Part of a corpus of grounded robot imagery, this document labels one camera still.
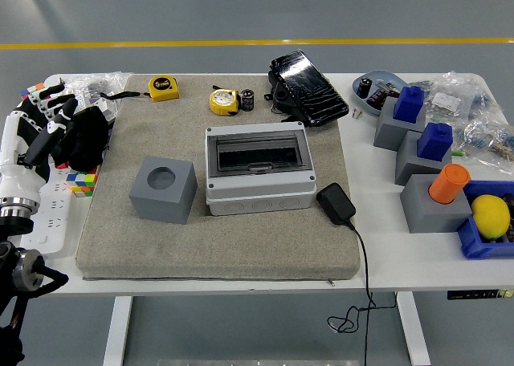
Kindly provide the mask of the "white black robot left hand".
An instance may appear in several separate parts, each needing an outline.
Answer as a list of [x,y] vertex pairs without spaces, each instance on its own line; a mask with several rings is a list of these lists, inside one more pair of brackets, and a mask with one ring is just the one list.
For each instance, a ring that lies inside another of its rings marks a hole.
[[48,182],[49,156],[77,108],[65,83],[30,93],[6,118],[1,141],[1,198],[37,204]]

